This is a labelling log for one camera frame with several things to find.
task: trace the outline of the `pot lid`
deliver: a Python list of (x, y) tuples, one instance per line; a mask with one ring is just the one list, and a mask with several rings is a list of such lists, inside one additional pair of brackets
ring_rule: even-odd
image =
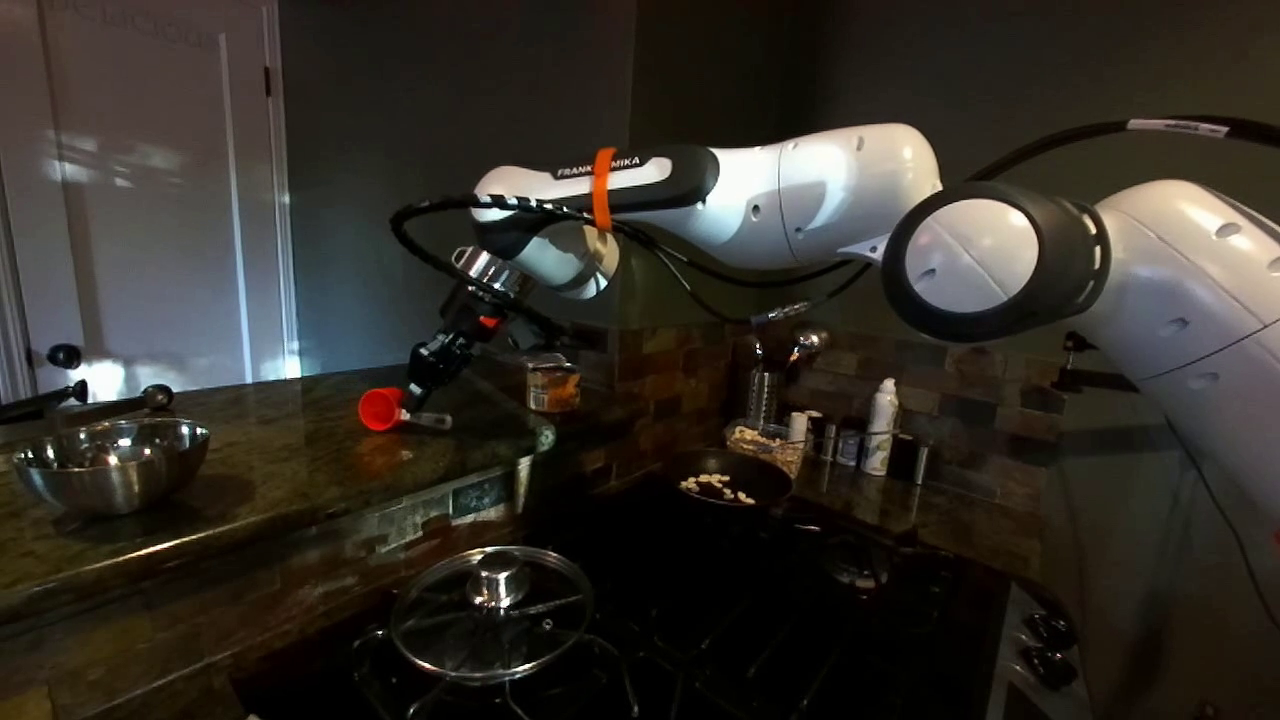
[(398, 648), (449, 679), (499, 685), (544, 666), (592, 621), (590, 574), (553, 548), (486, 545), (428, 567), (394, 610)]

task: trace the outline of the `stovetop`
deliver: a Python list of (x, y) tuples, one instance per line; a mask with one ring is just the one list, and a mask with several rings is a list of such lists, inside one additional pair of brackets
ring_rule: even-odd
[(592, 499), (527, 545), (585, 567), (596, 615), (538, 677), (463, 687), (413, 666), (385, 615), (240, 685), (274, 714), (929, 720), (990, 714), (1009, 574), (815, 502), (736, 513), (668, 493)]

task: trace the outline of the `spice bottle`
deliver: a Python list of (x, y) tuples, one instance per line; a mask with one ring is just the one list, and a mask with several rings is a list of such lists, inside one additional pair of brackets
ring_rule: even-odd
[(863, 458), (860, 470), (863, 474), (888, 474), (888, 457), (891, 457), (891, 432), (898, 432), (898, 378), (883, 375), (875, 394), (872, 394), (872, 421), (867, 421), (867, 436), (863, 436)]

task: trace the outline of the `white door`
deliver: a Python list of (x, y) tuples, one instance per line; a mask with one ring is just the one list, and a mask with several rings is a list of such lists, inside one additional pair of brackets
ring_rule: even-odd
[[(15, 121), (25, 131), (8, 126), (5, 151), (8, 316), (19, 316), (5, 329), (25, 330), (8, 342), (27, 342), (36, 359), (51, 342), (83, 342), (99, 398), (143, 383), (292, 375), (284, 111), (280, 87), (267, 87), (278, 4), (0, 8), (5, 25), (32, 18), (45, 71), (45, 95), (42, 74), (25, 95), (45, 107)], [(45, 362), (32, 375), (36, 389), (64, 378)]]

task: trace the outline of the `stainless steel bowl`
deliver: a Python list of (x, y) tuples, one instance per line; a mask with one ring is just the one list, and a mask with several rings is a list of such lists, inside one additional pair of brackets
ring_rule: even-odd
[(15, 481), (64, 515), (129, 515), (185, 486), (207, 452), (192, 415), (124, 415), (64, 427), (13, 452)]

